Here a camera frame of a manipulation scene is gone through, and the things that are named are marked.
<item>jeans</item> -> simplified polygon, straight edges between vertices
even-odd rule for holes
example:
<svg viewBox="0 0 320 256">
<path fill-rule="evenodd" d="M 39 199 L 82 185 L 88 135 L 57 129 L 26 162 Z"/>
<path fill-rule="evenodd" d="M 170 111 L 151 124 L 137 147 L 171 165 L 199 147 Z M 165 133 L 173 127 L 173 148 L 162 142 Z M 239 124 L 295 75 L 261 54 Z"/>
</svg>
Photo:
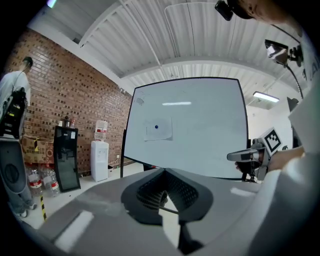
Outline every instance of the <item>jeans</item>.
<svg viewBox="0 0 320 256">
<path fill-rule="evenodd" d="M 9 197 L 9 205 L 16 214 L 22 214 L 26 210 L 26 205 L 33 206 L 34 199 L 27 185 L 19 194 L 12 193 L 6 186 L 4 187 Z"/>
</svg>

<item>whiteboard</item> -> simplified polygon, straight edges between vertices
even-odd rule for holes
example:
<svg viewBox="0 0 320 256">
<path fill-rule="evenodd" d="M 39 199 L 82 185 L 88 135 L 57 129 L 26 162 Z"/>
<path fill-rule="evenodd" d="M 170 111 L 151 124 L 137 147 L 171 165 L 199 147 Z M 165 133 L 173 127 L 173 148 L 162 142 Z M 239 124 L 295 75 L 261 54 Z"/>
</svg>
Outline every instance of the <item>whiteboard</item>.
<svg viewBox="0 0 320 256">
<path fill-rule="evenodd" d="M 227 154 L 247 148 L 248 122 L 237 79 L 169 80 L 134 90 L 124 156 L 218 178 L 242 173 Z"/>
</svg>

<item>yellow black tape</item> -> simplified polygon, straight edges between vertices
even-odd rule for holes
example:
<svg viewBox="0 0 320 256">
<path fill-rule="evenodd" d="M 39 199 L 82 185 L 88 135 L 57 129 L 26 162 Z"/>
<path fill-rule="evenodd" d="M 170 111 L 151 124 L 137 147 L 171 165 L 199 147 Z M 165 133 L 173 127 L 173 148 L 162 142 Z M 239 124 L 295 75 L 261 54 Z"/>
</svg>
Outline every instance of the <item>yellow black tape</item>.
<svg viewBox="0 0 320 256">
<path fill-rule="evenodd" d="M 38 149 L 38 138 L 34 140 L 34 151 L 35 152 L 39 151 L 39 149 Z"/>
<path fill-rule="evenodd" d="M 45 204 L 44 204 L 44 196 L 43 195 L 40 197 L 40 201 L 41 201 L 42 216 L 43 216 L 44 221 L 46 221 L 47 215 L 46 215 Z"/>
</svg>

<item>white floor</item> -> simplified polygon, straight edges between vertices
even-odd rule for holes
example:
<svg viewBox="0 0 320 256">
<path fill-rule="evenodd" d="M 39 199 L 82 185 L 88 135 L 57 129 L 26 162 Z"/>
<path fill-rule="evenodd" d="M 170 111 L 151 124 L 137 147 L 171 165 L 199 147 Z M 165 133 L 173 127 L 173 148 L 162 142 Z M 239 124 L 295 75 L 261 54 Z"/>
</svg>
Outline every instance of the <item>white floor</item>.
<svg viewBox="0 0 320 256">
<path fill-rule="evenodd" d="M 143 171 L 144 171 L 143 165 L 136 162 L 136 163 L 127 165 L 123 168 L 123 176 L 129 176 L 129 175 L 137 174 Z M 100 182 L 95 182 L 91 176 L 80 178 L 81 189 L 60 193 L 57 197 L 48 197 L 44 192 L 43 202 L 44 202 L 44 208 L 45 208 L 45 213 L 47 218 L 50 218 L 50 216 L 54 212 L 59 210 L 61 207 L 63 207 L 64 205 L 69 203 L 71 200 L 73 200 L 75 197 L 79 196 L 80 194 L 90 189 L 91 187 L 97 184 L 113 181 L 116 179 L 120 179 L 120 168 L 114 169 L 112 171 L 111 177 L 109 177 L 108 179 L 102 180 Z M 21 218 L 21 219 L 37 230 L 44 223 L 44 218 L 42 215 L 40 198 L 35 197 L 34 200 L 35 200 L 35 203 L 37 204 L 37 208 L 35 210 L 29 210 L 28 216 L 26 218 Z M 168 197 L 168 202 L 165 204 L 165 207 L 174 211 L 177 210 L 169 197 Z M 159 214 L 163 218 L 162 221 L 163 221 L 164 233 L 166 234 L 170 242 L 175 247 L 177 247 L 179 242 L 179 234 L 180 234 L 180 226 L 178 225 L 179 216 L 177 214 L 174 214 L 162 209 L 159 210 Z"/>
</svg>

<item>paper note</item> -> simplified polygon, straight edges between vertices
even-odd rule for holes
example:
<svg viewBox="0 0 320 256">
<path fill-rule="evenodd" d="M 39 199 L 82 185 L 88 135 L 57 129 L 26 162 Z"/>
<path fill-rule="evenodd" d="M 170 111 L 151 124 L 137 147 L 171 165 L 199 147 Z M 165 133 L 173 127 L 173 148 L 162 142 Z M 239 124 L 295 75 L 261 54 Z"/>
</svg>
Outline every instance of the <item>paper note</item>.
<svg viewBox="0 0 320 256">
<path fill-rule="evenodd" d="M 145 141 L 168 140 L 172 137 L 171 117 L 146 120 L 144 127 Z"/>
</svg>

